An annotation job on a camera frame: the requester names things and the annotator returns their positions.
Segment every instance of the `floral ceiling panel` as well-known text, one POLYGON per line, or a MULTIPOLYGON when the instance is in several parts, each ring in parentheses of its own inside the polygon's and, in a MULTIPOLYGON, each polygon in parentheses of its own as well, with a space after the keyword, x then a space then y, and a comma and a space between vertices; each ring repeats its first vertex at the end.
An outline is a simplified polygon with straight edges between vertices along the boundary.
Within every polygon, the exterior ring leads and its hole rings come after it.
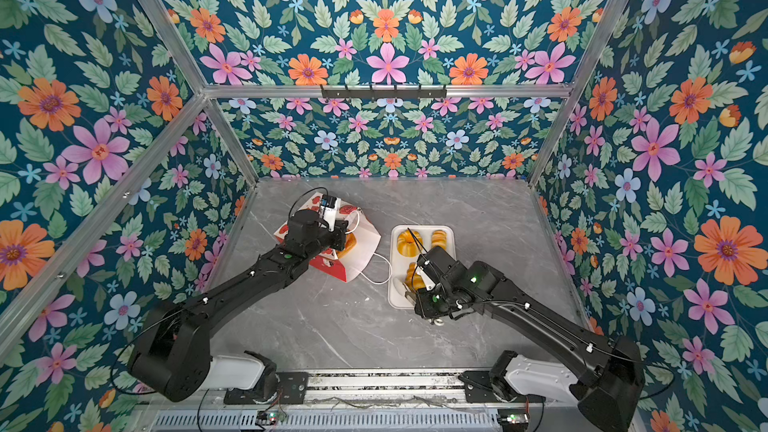
POLYGON ((261 176, 524 178, 561 103, 472 97, 222 102, 261 176))
POLYGON ((480 85, 570 81, 606 0, 164 1, 210 83, 480 85))
POLYGON ((136 0, 0 0, 0 37, 4 308, 189 91, 136 0))

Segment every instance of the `blue flower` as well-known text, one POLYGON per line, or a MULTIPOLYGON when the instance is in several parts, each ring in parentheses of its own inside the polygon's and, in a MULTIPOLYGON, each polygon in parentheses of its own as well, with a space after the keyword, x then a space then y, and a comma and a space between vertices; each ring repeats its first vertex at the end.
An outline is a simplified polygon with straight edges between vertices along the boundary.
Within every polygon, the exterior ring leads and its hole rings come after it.
POLYGON ((24 52, 24 50, 19 49, 19 47, 22 46, 21 43, 18 43, 18 42, 10 43, 6 39, 3 39, 2 42, 5 43, 5 46, 7 47, 7 49, 4 50, 5 55, 13 54, 14 58, 16 60, 19 60, 21 56, 27 54, 26 52, 24 52))
POLYGON ((37 215, 37 213, 32 210, 34 202, 29 202, 26 206, 23 206, 21 202, 14 202, 13 207, 16 209, 16 212, 11 214, 11 218, 21 217, 22 222, 26 222, 30 216, 37 215))
POLYGON ((70 405, 69 413, 64 416, 64 420, 69 420, 70 422, 74 423, 74 421, 78 418, 78 416, 83 413, 83 411, 80 410, 81 407, 83 407, 82 402, 77 405, 74 405, 74 404, 70 405))
POLYGON ((27 164, 27 169, 19 170, 18 176, 26 177, 27 184, 31 184, 33 180, 40 180, 40 176, 38 175, 40 172, 42 172, 42 168, 32 168, 32 164, 27 164))
POLYGON ((709 211, 709 213, 706 214, 707 217, 715 216, 716 218, 720 218, 720 214, 725 212, 725 207, 719 207, 720 203, 717 199, 712 201, 712 205, 706 204, 704 207, 706 210, 709 211))
POLYGON ((69 326, 74 327, 75 325, 81 325, 86 315, 88 315, 88 312, 83 312, 83 308, 79 307, 77 312, 72 312, 69 315, 69 318, 71 319, 69 326))
POLYGON ((762 70, 763 66, 754 66, 752 67, 753 62, 750 60, 746 63, 746 68, 744 70, 737 70, 736 75, 741 76, 741 79, 739 79, 739 83, 742 83, 744 80, 749 79, 750 82, 752 82, 755 79, 755 72, 758 70, 762 70))

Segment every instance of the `wall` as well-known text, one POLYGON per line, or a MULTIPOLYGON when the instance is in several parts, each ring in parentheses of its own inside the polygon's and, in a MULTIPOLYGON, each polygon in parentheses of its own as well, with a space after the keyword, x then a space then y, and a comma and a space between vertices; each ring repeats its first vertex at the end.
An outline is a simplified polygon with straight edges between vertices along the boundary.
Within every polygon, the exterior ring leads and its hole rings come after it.
POLYGON ((768 427, 766 0, 631 0, 538 184, 599 333, 638 340, 649 429, 768 427))

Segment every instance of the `orange flower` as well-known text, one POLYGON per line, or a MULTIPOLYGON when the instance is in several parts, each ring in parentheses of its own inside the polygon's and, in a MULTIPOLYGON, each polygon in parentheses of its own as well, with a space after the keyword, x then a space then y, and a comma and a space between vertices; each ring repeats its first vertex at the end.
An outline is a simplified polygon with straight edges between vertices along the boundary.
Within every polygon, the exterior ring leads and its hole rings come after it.
POLYGON ((609 116, 614 109, 614 100, 618 96, 615 89, 616 81, 603 77, 599 84, 592 89, 592 98, 589 100, 590 116, 592 119, 602 121, 609 116))
POLYGON ((672 94, 674 105, 670 107, 670 115, 677 123, 682 125, 686 120, 689 124, 696 123, 699 114, 710 108, 712 86, 705 83, 706 79, 703 77, 697 77, 696 81, 688 79, 680 85, 680 90, 672 94))
POLYGON ((488 69, 485 69, 487 64, 485 59, 478 59, 476 53, 468 53, 466 59, 457 58, 456 66, 451 67, 448 73, 453 77, 451 83, 455 86, 479 86, 482 79, 488 76, 488 69))
POLYGON ((281 170, 283 168, 283 160, 279 157, 275 157, 273 154, 264 154, 261 157, 261 161, 264 167, 269 170, 281 170))
POLYGON ((104 395, 101 396, 101 399, 98 401, 98 406, 102 409, 105 409, 112 405, 112 400, 114 400, 114 396, 116 394, 115 389, 110 389, 104 392, 104 395))
POLYGON ((0 222, 0 280, 12 291, 27 284, 27 275, 35 276, 45 265, 43 258, 54 253, 53 241, 43 240, 48 234, 43 227, 31 224, 24 230, 20 220, 0 222))
POLYGON ((552 42, 565 42, 567 38, 576 34, 576 27, 581 25, 581 11, 579 8, 565 7, 560 14, 552 17, 547 33, 552 42))
POLYGON ((363 19, 363 16, 362 16, 362 11, 360 9, 354 10, 350 14, 350 22, 353 24, 362 24, 362 19, 363 19))
POLYGON ((80 99, 58 80, 51 83, 43 78, 35 79, 34 87, 22 87, 18 96, 23 99, 18 108, 22 114, 32 116, 29 121, 40 129, 47 126, 53 132, 60 132, 64 126, 74 124, 73 117, 80 117, 80 107, 75 105, 80 99))
POLYGON ((605 333, 603 332, 603 328, 602 328, 601 326, 599 326, 599 325, 598 325, 598 320, 597 320, 596 318, 594 318, 594 317, 590 317, 590 318, 589 318, 589 324, 590 324, 590 326, 592 327, 592 330, 593 330, 593 331, 594 331, 594 332, 595 332, 597 335, 605 335, 605 333))
POLYGON ((152 110, 155 114, 162 115, 163 120, 170 122, 183 105, 178 87, 170 83, 166 76, 152 77, 149 85, 152 87, 147 89, 147 98, 152 101, 152 110))
POLYGON ((704 235, 697 235, 694 248, 702 252, 699 264, 705 272, 715 270, 715 280, 733 285, 734 275, 742 285, 757 281, 757 273, 768 268, 768 252, 754 245, 763 243, 763 235, 754 226, 740 230, 741 220, 723 216, 720 225, 714 219, 701 226, 704 235))
POLYGON ((402 165, 402 158, 397 154, 389 154, 384 159, 384 165, 394 170, 402 165))
POLYGON ((328 71, 321 67, 320 59, 310 58, 305 53, 300 53, 298 59, 291 59, 288 62, 291 70, 288 75, 296 81, 298 86, 324 86, 328 82, 328 71))
POLYGON ((207 9, 192 9, 192 18, 190 23, 192 27, 197 27, 197 35, 205 37, 208 42, 224 42, 226 31, 221 25, 221 19, 216 14, 210 14, 207 9))
POLYGON ((424 20, 424 17, 422 17, 422 13, 418 10, 411 9, 408 12, 408 22, 411 24, 419 24, 422 20, 424 20))
POLYGON ((741 122, 741 112, 736 104, 726 107, 720 113, 720 123, 725 127, 738 126, 739 122, 741 122))
POLYGON ((243 204, 245 204, 245 196, 240 196, 235 201, 235 217, 240 215, 240 212, 243 210, 243 204))
POLYGON ((756 50, 757 47, 751 42, 739 42, 730 50, 728 59, 731 63, 741 63, 752 57, 756 50))
POLYGON ((392 39, 400 34, 397 29, 399 25, 400 19, 395 17, 395 13, 390 9, 381 9, 379 16, 373 19, 373 26, 376 28, 374 32, 384 42, 392 42, 392 39))
POLYGON ((571 245, 574 246, 574 252, 581 255, 587 251, 587 245, 589 245, 589 239, 584 231, 579 227, 571 233, 571 245))
POLYGON ((185 245, 187 246, 187 250, 184 251, 184 254, 187 255, 190 260, 197 260, 203 255, 205 246, 208 245, 206 233, 203 232, 202 228, 193 230, 185 245))
POLYGON ((504 168, 509 168, 511 170, 515 170, 516 168, 523 165, 523 161, 525 158, 523 157, 523 154, 511 154, 510 156, 506 156, 504 158, 504 168))
POLYGON ((666 412, 654 410, 650 415, 650 428, 654 432, 680 432, 680 428, 677 424, 670 420, 670 416, 666 412))

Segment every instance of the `floral wallpaper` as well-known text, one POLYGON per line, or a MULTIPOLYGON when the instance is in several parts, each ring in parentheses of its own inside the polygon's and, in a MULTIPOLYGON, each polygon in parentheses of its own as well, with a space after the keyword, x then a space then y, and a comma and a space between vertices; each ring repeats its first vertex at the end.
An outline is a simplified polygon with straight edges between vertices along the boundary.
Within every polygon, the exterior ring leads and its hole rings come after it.
POLYGON ((768 428, 766 0, 630 0, 537 184, 654 432, 768 428))
POLYGON ((136 0, 0 0, 0 308, 189 91, 136 0))
POLYGON ((118 388, 143 389, 125 345, 157 300, 205 288, 246 191, 201 113, 5 360, 0 430, 125 428, 138 398, 116 391, 110 368, 118 388))

